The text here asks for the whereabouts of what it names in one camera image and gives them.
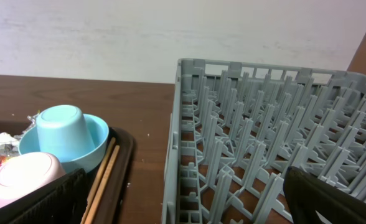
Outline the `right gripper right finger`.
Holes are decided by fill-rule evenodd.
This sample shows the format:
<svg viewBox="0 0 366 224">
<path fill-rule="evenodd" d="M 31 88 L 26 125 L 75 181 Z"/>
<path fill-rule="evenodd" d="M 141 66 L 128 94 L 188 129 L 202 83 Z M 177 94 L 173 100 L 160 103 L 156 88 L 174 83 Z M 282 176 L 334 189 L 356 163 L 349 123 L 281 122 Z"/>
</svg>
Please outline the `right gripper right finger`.
<svg viewBox="0 0 366 224">
<path fill-rule="evenodd" d="M 366 203 L 297 167 L 288 168 L 283 191 L 294 223 L 321 223 L 322 215 L 331 223 L 366 224 Z"/>
</svg>

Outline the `white pink cup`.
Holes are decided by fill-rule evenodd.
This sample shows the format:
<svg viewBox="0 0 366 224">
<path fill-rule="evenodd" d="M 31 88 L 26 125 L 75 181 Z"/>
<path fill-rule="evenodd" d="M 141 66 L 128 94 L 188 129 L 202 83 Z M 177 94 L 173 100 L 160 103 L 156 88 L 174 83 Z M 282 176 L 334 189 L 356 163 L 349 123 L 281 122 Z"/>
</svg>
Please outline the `white pink cup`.
<svg viewBox="0 0 366 224">
<path fill-rule="evenodd" d="M 30 152 L 0 167 L 0 208 L 65 175 L 60 161 L 46 152 Z"/>
</svg>

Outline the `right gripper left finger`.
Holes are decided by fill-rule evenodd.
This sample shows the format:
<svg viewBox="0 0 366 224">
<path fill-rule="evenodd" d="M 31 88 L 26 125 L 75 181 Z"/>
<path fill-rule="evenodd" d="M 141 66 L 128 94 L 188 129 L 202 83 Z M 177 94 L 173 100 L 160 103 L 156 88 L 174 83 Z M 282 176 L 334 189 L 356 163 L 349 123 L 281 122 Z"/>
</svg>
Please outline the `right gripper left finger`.
<svg viewBox="0 0 366 224">
<path fill-rule="evenodd" d="M 0 224 L 80 223 L 87 197 L 87 173 L 76 169 L 0 208 Z"/>
</svg>

